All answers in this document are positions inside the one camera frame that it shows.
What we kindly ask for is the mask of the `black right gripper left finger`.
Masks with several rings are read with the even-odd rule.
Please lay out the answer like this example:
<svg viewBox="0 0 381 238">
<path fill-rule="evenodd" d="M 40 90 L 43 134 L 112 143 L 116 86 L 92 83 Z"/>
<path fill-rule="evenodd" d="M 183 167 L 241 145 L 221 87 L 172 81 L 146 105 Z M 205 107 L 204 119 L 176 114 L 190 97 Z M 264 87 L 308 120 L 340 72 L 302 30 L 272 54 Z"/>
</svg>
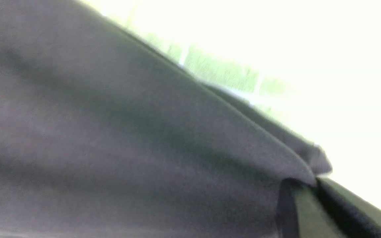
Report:
<svg viewBox="0 0 381 238">
<path fill-rule="evenodd" d="M 345 238 L 315 192 L 294 179 L 280 184 L 276 209 L 280 238 Z"/>
</svg>

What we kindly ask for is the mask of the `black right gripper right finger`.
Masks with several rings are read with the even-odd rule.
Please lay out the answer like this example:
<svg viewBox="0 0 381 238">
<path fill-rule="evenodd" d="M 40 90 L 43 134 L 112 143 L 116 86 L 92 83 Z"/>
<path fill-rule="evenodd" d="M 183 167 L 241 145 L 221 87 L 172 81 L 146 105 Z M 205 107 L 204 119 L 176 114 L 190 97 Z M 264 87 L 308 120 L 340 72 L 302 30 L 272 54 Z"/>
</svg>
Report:
<svg viewBox="0 0 381 238">
<path fill-rule="evenodd" d="M 381 210 L 329 178 L 317 178 L 322 206 L 348 238 L 381 238 Z"/>
</svg>

